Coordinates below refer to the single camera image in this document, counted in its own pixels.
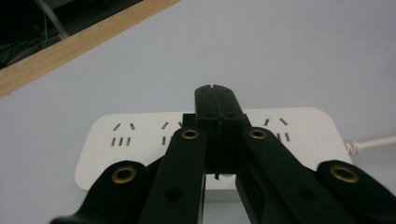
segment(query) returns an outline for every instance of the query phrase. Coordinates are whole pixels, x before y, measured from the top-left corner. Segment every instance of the floor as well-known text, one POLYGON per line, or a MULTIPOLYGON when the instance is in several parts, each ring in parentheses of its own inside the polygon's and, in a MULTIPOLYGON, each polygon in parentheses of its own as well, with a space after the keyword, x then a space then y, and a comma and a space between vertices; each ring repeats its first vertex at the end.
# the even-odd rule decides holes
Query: floor
MULTIPOLYGON (((141 0, 75 0, 53 9, 69 35, 78 33, 141 0)), ((10 66, 59 41, 61 38, 48 17, 35 38, 0 45, 0 69, 10 66)))

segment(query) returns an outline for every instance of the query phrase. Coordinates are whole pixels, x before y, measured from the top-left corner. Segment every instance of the brass ring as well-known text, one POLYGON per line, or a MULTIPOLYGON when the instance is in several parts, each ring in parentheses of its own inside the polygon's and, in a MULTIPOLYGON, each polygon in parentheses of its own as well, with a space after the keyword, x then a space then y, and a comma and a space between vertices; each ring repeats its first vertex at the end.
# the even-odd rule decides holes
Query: brass ring
POLYGON ((253 129, 248 133, 252 138, 264 139, 267 137, 267 133, 262 130, 253 129))
POLYGON ((184 130, 181 133, 181 136, 184 137, 185 139, 194 139, 199 136, 199 133, 194 129, 188 129, 188 130, 184 130))
POLYGON ((335 178, 350 184, 356 183, 359 180, 358 175, 345 166, 334 165, 332 166, 332 168, 330 168, 330 173, 335 178))
POLYGON ((117 169, 111 179, 116 184, 125 184, 136 177, 136 169, 133 166, 124 166, 117 169))

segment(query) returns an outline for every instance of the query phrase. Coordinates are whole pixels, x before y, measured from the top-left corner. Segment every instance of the white power strip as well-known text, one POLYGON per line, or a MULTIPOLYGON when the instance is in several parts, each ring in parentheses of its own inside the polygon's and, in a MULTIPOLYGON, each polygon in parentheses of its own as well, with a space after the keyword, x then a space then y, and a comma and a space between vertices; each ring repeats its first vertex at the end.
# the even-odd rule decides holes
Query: white power strip
MULTIPOLYGON (((76 182, 88 190, 99 175, 117 161, 149 165, 164 155, 184 112, 115 114, 91 127, 76 170, 76 182)), ((306 167, 322 161, 351 162, 332 119, 312 107, 244 110, 252 126, 270 130, 306 167)), ((206 177, 207 201, 237 201, 234 176, 206 177)))

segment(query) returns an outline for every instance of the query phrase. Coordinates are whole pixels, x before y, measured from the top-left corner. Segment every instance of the wooden strip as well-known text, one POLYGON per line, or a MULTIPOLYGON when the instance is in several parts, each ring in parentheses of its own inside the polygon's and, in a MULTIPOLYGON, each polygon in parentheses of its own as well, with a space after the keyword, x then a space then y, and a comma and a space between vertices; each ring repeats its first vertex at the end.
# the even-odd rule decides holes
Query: wooden strip
POLYGON ((180 0, 144 0, 0 70, 0 98, 180 0))

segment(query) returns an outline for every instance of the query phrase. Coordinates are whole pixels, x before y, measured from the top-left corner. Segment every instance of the white table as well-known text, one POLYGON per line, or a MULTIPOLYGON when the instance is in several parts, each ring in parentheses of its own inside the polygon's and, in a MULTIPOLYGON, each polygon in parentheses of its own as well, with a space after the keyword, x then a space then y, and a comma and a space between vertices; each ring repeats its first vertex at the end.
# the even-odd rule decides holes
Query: white table
MULTIPOLYGON (((243 108, 313 106, 345 139, 396 134, 395 1, 182 1, 0 99, 1 223, 71 215, 91 125, 113 113, 193 110, 205 84, 243 108)), ((356 165, 396 193, 396 146, 356 165)), ((205 223, 248 223, 209 203, 205 223)))

